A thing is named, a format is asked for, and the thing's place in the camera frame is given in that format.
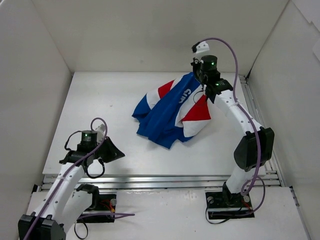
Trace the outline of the blue white red jacket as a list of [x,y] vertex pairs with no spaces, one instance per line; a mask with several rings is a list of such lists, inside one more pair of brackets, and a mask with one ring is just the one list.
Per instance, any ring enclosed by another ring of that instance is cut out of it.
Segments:
[[211,115],[202,86],[192,72],[148,91],[132,117],[139,122],[137,134],[166,149],[197,135]]

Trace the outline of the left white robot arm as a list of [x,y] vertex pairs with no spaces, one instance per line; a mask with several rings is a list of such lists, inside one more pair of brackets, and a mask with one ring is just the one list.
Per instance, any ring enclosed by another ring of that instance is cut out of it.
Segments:
[[123,158],[121,152],[107,136],[102,124],[96,129],[84,130],[76,150],[68,150],[60,161],[61,169],[40,205],[31,214],[18,221],[21,240],[64,240],[78,218],[86,210],[100,204],[99,188],[92,184],[79,184],[94,160],[105,165]]

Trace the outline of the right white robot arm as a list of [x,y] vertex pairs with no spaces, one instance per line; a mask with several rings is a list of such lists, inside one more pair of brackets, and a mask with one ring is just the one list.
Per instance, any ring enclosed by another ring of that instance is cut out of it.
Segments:
[[256,121],[236,98],[235,86],[221,77],[214,55],[194,57],[191,63],[195,79],[202,85],[206,99],[216,105],[233,124],[240,141],[233,152],[235,167],[223,184],[221,200],[233,206],[245,196],[258,178],[260,167],[270,160],[275,133]]

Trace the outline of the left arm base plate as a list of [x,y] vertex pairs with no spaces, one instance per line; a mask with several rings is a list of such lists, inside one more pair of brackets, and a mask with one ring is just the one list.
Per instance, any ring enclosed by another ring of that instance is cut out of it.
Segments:
[[[117,194],[101,193],[98,203],[94,208],[87,208],[81,215],[97,214],[97,213],[114,213],[116,211]],[[77,220],[77,223],[96,224],[96,223],[114,223],[115,218],[111,215],[89,216]]]

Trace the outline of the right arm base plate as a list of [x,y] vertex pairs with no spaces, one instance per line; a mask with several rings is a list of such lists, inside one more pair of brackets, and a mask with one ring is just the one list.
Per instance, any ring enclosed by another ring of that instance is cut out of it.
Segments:
[[231,198],[231,202],[227,203],[222,192],[207,191],[205,198],[205,218],[210,224],[218,225],[233,219],[255,217],[251,198],[248,195],[236,194]]

